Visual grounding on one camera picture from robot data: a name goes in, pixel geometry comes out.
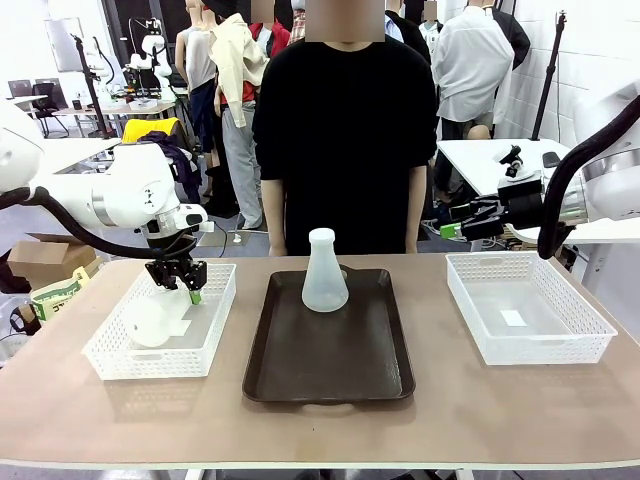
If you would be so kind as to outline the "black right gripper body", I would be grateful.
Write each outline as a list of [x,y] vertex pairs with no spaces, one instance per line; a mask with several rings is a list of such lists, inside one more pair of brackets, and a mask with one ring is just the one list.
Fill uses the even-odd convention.
[[543,210],[543,183],[540,179],[504,181],[498,187],[500,204],[515,218],[539,216]]

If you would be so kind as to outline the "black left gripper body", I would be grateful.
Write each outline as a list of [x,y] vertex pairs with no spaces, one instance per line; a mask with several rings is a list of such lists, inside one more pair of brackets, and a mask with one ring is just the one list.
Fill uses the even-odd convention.
[[171,237],[149,240],[153,257],[148,263],[154,265],[192,265],[191,252],[196,246],[196,237],[191,232],[179,232]]

